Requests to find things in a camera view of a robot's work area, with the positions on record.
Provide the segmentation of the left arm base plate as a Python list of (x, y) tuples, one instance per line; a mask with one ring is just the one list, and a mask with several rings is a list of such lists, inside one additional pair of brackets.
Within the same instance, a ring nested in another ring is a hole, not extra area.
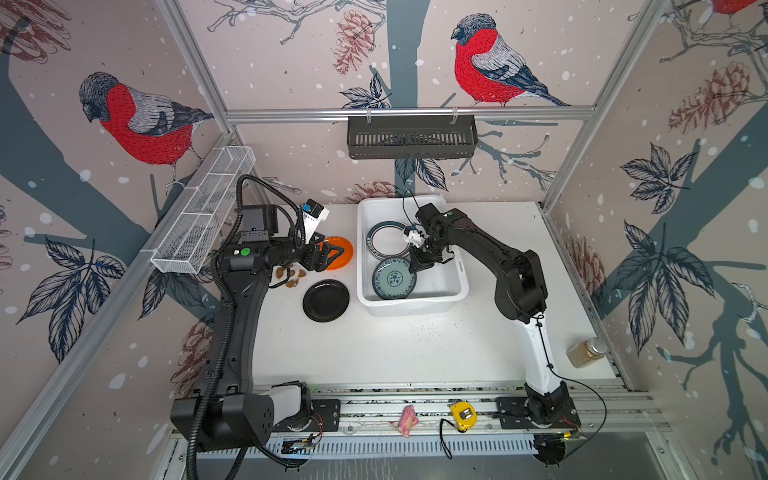
[(337, 432), (341, 416), (341, 402), (338, 399), (312, 401), (312, 410), (305, 420), (284, 420), (275, 426), (275, 432), (320, 433)]

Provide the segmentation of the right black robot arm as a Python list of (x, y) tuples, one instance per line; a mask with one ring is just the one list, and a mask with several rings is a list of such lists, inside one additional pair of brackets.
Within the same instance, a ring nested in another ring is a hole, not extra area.
[(537, 426), (557, 421), (572, 408), (566, 380), (557, 373), (546, 326), (548, 290), (540, 257), (532, 250), (510, 247), (479, 228), (463, 211), (441, 212), (428, 203), (416, 212), (421, 234), (407, 233), (410, 271), (417, 273), (443, 261), (458, 247), (494, 276), (494, 303), (518, 327), (525, 365), (527, 417)]

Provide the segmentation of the black plate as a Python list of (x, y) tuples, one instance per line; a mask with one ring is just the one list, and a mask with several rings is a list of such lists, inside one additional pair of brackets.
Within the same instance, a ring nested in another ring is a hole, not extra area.
[(335, 279), (322, 280), (304, 294), (302, 308), (305, 315), (317, 323), (328, 323), (341, 317), (350, 303), (348, 288)]

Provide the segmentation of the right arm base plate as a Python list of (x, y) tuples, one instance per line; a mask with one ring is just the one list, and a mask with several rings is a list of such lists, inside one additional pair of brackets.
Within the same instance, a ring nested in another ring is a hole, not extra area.
[(572, 398), (568, 397), (564, 402), (553, 409), (546, 410), (530, 406), (526, 397), (497, 397), (495, 400), (496, 411), (491, 414), (501, 422), (504, 430), (528, 430), (528, 429), (555, 429), (577, 430), (582, 424)]

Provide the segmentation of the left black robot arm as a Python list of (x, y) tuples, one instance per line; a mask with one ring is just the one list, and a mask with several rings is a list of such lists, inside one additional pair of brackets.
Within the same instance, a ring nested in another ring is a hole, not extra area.
[(309, 200), (297, 205), (284, 198), (280, 205), (246, 205), (243, 186), (251, 181), (277, 197), (282, 192), (263, 179), (244, 174), (235, 186), (236, 218), (210, 265), (222, 309), (216, 319), (209, 351), (190, 395), (171, 409), (174, 427), (187, 441), (185, 475), (196, 479), (202, 452), (237, 449), (227, 476), (234, 478), (248, 450), (260, 450), (284, 469), (300, 469), (267, 448), (279, 425), (307, 427), (320, 422), (312, 407), (308, 385), (289, 381), (257, 392), (253, 383), (253, 353), (260, 312), (266, 295), (277, 289), (278, 267), (301, 265), (323, 272), (343, 248), (329, 244), (316, 231), (328, 211)]

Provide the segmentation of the white plate green red rim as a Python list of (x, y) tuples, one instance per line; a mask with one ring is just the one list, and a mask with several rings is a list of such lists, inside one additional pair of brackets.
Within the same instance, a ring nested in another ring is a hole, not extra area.
[(377, 260), (403, 257), (408, 254), (409, 244), (404, 234), (406, 226), (397, 221), (375, 224), (366, 234), (366, 246)]

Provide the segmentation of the green patterned plate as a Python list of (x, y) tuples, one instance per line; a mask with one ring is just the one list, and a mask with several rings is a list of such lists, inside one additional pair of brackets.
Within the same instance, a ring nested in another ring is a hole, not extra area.
[(381, 261), (372, 274), (372, 287), (382, 300), (407, 298), (414, 290), (417, 275), (410, 271), (410, 262), (401, 257)]

